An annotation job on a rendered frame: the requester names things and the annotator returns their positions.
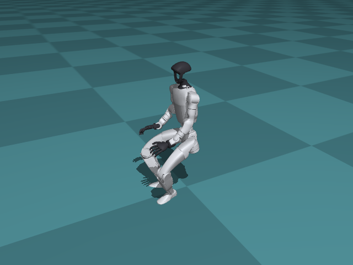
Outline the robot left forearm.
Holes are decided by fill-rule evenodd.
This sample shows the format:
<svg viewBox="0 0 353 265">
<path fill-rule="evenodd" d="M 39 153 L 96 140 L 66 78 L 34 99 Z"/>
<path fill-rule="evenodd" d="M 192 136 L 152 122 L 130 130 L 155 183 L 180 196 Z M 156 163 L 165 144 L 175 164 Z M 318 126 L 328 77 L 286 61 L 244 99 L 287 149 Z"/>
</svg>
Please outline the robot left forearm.
<svg viewBox="0 0 353 265">
<path fill-rule="evenodd" d="M 187 120 L 182 127 L 179 128 L 179 131 L 176 135 L 173 136 L 172 139 L 169 140 L 170 144 L 178 144 L 181 142 L 181 139 L 190 131 L 192 126 L 192 122 Z"/>
</svg>

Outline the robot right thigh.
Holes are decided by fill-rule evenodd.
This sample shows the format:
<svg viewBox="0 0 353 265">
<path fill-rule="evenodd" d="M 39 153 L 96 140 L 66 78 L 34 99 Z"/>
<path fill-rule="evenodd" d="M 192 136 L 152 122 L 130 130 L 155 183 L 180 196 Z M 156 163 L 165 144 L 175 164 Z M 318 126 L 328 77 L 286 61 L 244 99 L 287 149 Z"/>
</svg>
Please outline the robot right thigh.
<svg viewBox="0 0 353 265">
<path fill-rule="evenodd" d="M 153 138 L 151 138 L 143 147 L 141 154 L 143 157 L 149 158 L 152 156 L 152 153 L 150 153 L 149 150 L 152 146 L 154 142 L 166 142 L 167 140 L 170 140 L 173 138 L 174 135 L 176 135 L 176 133 L 179 131 L 179 128 L 174 128 L 174 129 L 169 129 L 166 131 L 162 131 L 161 133 L 159 133 L 158 135 L 154 136 Z M 180 142 L 181 143 L 181 142 Z M 154 144 L 157 145 L 157 144 Z"/>
</svg>

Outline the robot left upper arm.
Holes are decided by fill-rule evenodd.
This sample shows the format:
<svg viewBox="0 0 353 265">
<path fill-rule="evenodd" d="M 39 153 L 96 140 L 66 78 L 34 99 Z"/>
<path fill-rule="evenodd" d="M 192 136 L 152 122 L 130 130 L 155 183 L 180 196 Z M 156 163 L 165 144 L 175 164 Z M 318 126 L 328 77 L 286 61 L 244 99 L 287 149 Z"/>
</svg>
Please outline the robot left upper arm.
<svg viewBox="0 0 353 265">
<path fill-rule="evenodd" d="M 196 115 L 196 110 L 197 110 L 197 105 L 200 101 L 200 97 L 197 93 L 190 91 L 190 92 L 188 92 L 188 96 L 187 96 L 186 100 L 188 103 L 188 108 L 187 108 L 188 118 L 184 119 L 182 123 L 184 125 L 184 123 L 187 120 L 190 120 L 192 122 L 192 126 L 193 126 L 194 120 L 195 120 L 195 115 Z"/>
</svg>

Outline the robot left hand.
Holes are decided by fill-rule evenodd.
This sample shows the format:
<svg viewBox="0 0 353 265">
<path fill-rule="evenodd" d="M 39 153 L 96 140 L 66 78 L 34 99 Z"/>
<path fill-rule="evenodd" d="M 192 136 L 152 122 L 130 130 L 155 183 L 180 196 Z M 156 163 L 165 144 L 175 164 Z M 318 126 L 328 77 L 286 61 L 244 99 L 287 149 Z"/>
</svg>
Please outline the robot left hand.
<svg viewBox="0 0 353 265">
<path fill-rule="evenodd" d="M 154 145 L 154 144 L 157 144 L 157 145 Z M 153 146 L 149 149 L 151 150 L 150 153 L 152 153 L 154 150 L 154 153 L 152 153 L 152 156 L 156 153 L 155 157 L 160 154 L 161 152 L 165 151 L 167 148 L 171 148 L 171 147 L 174 147 L 176 144 L 173 144 L 171 145 L 169 140 L 167 140 L 166 142 L 162 141 L 158 141 L 158 142 L 154 142 L 153 143 Z M 155 147 L 155 148 L 154 148 Z M 156 150 L 157 149 L 157 150 Z M 159 151 L 160 150 L 160 151 Z M 159 152 L 158 152 L 159 151 Z"/>
</svg>

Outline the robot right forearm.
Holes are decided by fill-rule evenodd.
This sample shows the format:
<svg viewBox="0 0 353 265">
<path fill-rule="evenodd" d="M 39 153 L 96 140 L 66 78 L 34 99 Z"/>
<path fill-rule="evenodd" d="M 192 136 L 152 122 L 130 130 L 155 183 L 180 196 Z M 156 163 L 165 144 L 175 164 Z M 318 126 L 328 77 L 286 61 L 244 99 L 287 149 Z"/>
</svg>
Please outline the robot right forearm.
<svg viewBox="0 0 353 265">
<path fill-rule="evenodd" d="M 156 124 L 160 124 L 160 128 L 157 128 L 157 129 L 161 129 L 163 125 L 165 125 L 170 118 L 172 118 L 172 113 L 167 109 L 165 114 L 160 118 L 159 122 L 156 123 Z"/>
</svg>

